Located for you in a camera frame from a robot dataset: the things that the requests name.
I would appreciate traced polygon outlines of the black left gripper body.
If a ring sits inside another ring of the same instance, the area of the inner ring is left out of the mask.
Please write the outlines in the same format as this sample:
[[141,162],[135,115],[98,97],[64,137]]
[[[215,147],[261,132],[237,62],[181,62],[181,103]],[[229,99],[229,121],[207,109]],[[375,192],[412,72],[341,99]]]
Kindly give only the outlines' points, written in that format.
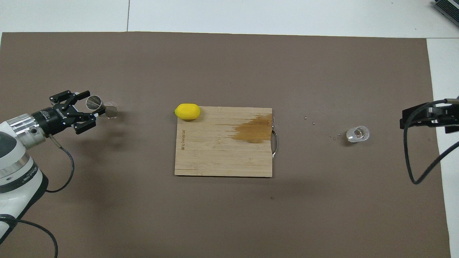
[[73,106],[65,108],[63,104],[47,107],[32,114],[46,138],[58,134],[66,128],[74,128],[76,134],[85,132],[82,113]]

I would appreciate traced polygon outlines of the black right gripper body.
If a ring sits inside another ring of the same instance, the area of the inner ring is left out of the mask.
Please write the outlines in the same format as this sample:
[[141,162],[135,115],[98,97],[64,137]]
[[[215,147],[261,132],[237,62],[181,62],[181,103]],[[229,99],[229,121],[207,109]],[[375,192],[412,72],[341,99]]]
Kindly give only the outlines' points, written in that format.
[[440,124],[441,126],[458,126],[459,125],[459,99],[445,99],[446,104],[439,106],[438,104],[434,106],[435,113],[435,124]]

